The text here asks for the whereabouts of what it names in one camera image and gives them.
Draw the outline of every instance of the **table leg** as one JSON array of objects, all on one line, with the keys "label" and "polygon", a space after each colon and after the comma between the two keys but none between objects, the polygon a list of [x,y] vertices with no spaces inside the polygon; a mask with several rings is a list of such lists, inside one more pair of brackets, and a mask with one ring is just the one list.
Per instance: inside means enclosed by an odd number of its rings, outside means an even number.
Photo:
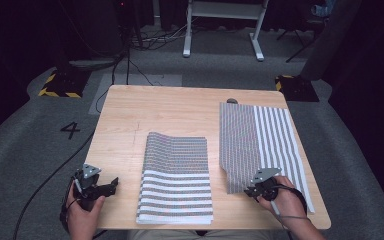
[{"label": "table leg", "polygon": [[185,36],[185,45],[183,48],[183,57],[189,57],[191,55],[191,42],[192,42],[192,2],[189,0],[188,4],[188,18],[187,18],[187,28]]},{"label": "table leg", "polygon": [[255,55],[258,61],[264,60],[263,52],[261,51],[260,44],[258,43],[258,35],[260,34],[261,25],[263,24],[264,15],[266,15],[267,4],[269,0],[265,0],[261,7],[261,13],[257,21],[257,26],[255,27],[255,32],[250,33],[252,46],[254,47]]}]

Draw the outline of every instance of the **number 4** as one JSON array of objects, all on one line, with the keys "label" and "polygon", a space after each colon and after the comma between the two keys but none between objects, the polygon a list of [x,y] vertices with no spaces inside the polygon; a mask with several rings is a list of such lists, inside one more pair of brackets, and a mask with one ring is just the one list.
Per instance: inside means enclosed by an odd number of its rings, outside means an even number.
[{"label": "number 4", "polygon": [[68,137],[68,139],[71,140],[71,138],[73,137],[73,134],[74,132],[80,132],[80,129],[76,129],[77,127],[77,123],[76,122],[72,122],[70,124],[68,124],[67,126],[61,128],[61,132],[70,132],[70,136]]}]

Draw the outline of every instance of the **striped cloth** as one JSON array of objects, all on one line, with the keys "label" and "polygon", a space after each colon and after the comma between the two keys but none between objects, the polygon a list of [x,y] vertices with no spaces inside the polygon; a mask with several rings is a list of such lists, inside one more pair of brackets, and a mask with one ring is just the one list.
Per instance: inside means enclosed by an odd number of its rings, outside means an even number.
[{"label": "striped cloth", "polygon": [[207,140],[148,135],[136,222],[210,224]]},{"label": "striped cloth", "polygon": [[315,212],[287,109],[220,103],[220,166],[229,194],[250,186],[259,168],[281,168]]}]

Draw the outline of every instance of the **white stand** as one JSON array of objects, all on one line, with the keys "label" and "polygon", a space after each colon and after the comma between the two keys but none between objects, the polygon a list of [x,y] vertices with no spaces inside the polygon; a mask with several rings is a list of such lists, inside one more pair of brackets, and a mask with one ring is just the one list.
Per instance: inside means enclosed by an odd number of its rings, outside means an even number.
[{"label": "white stand", "polygon": [[191,55],[192,42],[192,16],[199,17],[218,17],[218,18],[237,18],[257,20],[255,32],[250,33],[251,43],[258,61],[263,61],[264,56],[258,43],[261,24],[263,23],[269,0],[264,0],[263,4],[238,4],[238,3],[220,3],[220,2],[200,2],[189,0],[187,28],[183,56]]}]

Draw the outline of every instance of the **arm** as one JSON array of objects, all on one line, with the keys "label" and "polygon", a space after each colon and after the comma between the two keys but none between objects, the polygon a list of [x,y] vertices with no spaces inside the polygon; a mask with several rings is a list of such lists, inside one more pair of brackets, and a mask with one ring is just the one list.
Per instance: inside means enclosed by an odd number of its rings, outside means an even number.
[{"label": "arm", "polygon": [[[294,185],[287,177],[277,176],[275,178],[278,183],[294,188]],[[276,216],[270,202],[266,201],[261,196],[259,196],[257,200],[261,206]],[[307,219],[307,215],[305,214],[302,204],[295,194],[285,189],[279,189],[275,203],[279,209],[282,224],[287,227],[298,239],[325,239],[319,230],[317,230],[316,227]]]},{"label": "arm", "polygon": [[75,202],[73,197],[73,187],[71,185],[70,193],[67,199],[68,208],[68,229],[72,240],[92,239],[98,226],[98,217],[104,205],[105,197],[101,196],[96,201],[90,212],[82,209]]}]

